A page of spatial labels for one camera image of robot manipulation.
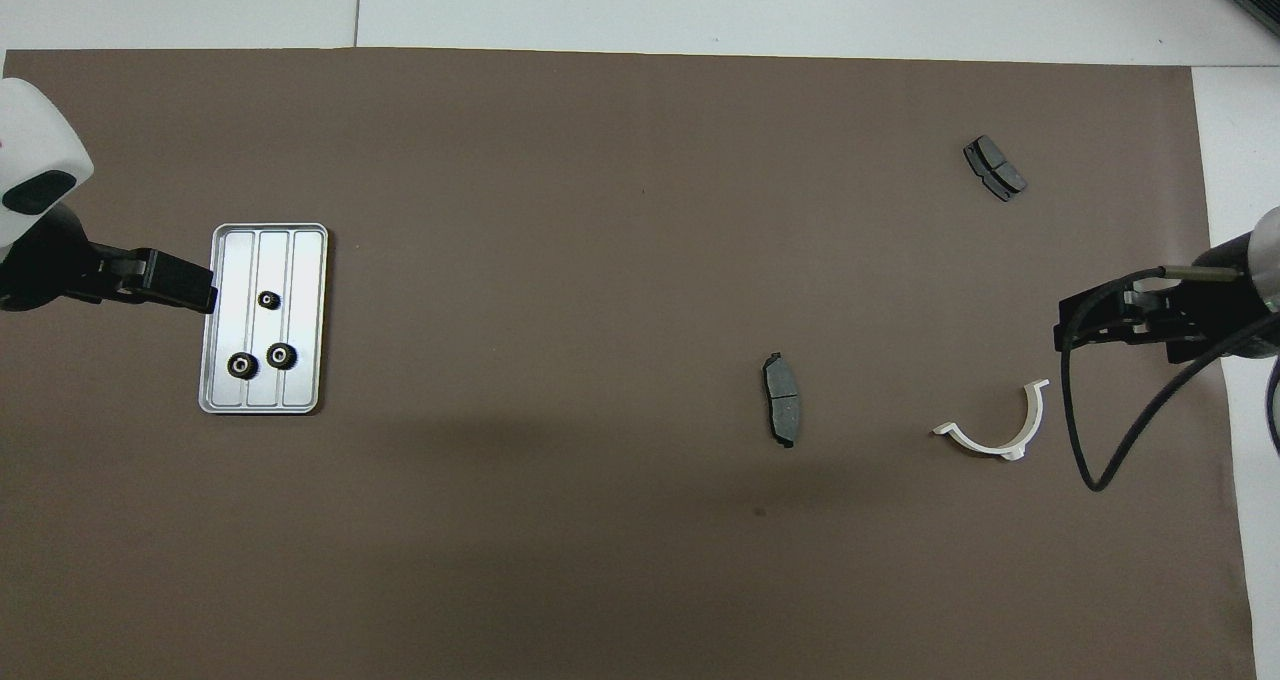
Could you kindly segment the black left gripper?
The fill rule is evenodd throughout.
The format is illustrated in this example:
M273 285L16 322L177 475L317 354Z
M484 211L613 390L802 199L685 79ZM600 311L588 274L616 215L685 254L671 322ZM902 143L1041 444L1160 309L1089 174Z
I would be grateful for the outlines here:
M148 278L128 277L136 252L93 243L81 220L59 205L44 215L0 260L0 311L31 311L59 298L91 305L164 305L211 314L214 274L163 251L148 252Z

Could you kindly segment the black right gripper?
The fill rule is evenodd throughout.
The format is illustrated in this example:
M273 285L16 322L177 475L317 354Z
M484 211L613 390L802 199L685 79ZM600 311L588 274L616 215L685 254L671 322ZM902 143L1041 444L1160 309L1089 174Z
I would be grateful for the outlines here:
M1128 300L1133 282L1106 282L1059 302L1056 351L1065 353L1111 342L1166 346L1170 364L1190 361L1229 336L1275 314L1254 287L1251 239L1234 238L1203 252L1196 266L1230 266L1234 282L1189 282L1142 292L1153 307L1137 327Z

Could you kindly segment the silver metal compartment tray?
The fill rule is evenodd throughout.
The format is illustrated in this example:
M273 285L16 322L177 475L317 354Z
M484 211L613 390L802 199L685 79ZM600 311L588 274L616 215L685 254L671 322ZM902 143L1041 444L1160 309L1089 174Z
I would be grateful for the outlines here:
M206 316L197 402L214 415L306 415L321 403L329 233L317 223L228 223L212 233L211 269L218 288ZM282 306L257 306L261 291ZM270 368L276 342L297 348L297 365ZM259 374L238 380L227 371L234 352L251 353Z

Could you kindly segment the short dark grey brake pad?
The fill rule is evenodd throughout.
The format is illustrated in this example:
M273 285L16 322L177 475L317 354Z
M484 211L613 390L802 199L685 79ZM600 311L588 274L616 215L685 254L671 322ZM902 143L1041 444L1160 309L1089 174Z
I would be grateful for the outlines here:
M963 150L968 166L995 197L1009 202L1028 188L1024 175L988 136L979 136Z

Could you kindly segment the long dark grey brake pad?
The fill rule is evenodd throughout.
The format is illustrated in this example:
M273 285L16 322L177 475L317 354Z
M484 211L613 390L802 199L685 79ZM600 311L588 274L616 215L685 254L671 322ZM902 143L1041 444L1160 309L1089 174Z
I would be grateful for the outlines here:
M772 353L762 368L768 403L771 434L783 448L796 446L800 425L800 389L788 361L781 352Z

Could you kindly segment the brown table mat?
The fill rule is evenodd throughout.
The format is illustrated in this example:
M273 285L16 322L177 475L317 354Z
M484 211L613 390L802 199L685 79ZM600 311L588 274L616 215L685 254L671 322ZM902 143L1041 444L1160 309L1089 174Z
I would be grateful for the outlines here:
M1088 490L1059 301L1210 245L1190 70L10 51L87 236L330 233L323 402L202 323L0 314L0 680L1253 680L1228 401ZM1027 179L968 166L988 136ZM774 352L800 389L771 434Z

